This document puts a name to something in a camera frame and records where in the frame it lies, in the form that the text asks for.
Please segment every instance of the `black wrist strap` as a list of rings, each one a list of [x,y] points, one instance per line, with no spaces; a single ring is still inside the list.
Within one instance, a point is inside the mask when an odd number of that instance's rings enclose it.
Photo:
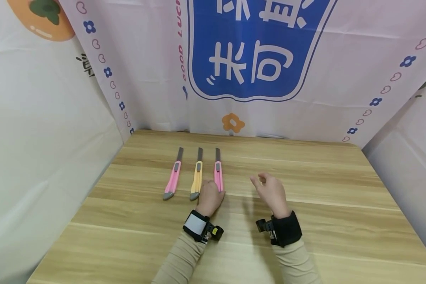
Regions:
[[[215,240],[221,239],[224,230],[219,226],[210,223],[210,218],[201,215],[196,210],[191,211],[187,217],[183,230],[196,242],[207,243],[212,237]]]
[[[205,239],[205,227],[210,222],[210,218],[201,215],[196,210],[191,211],[186,218],[183,230],[190,235],[196,242],[207,243]]]
[[[261,219],[256,224],[259,232],[267,231],[270,233],[272,245],[278,245],[282,248],[299,241],[303,235],[294,211],[286,218],[277,219],[272,215],[270,221]]]

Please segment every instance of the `persimmon illustration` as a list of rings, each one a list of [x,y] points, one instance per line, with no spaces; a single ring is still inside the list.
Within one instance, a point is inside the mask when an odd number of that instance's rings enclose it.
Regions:
[[[67,41],[75,35],[58,0],[7,0],[29,31],[48,41]]]

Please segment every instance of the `pink handle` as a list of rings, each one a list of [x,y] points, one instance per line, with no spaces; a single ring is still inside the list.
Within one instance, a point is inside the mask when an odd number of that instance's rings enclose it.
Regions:
[[[173,192],[175,193],[175,189],[177,189],[178,183],[178,175],[180,174],[180,170],[182,168],[182,162],[176,161],[174,167],[172,168],[172,173],[170,174],[169,182],[167,183],[166,190],[164,193]]]
[[[222,187],[222,164],[219,161],[214,163],[214,182],[218,186],[219,192],[224,190]]]

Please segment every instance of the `white backdrop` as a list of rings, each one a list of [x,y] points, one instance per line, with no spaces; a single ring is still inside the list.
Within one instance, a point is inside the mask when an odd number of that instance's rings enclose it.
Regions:
[[[25,1],[8,2],[0,0],[0,284],[36,266],[123,144],[63,13],[54,25]]]
[[[426,246],[426,87],[363,151]]]
[[[426,0],[61,3],[125,139],[145,127],[364,147],[426,80]],[[264,21],[278,3],[291,19]]]

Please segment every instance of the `yellow handle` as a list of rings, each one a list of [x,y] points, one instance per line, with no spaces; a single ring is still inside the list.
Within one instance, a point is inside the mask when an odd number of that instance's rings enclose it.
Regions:
[[[196,163],[196,167],[194,168],[194,180],[192,181],[191,193],[200,192],[200,188],[202,186],[202,168],[204,164],[202,161],[198,161]]]

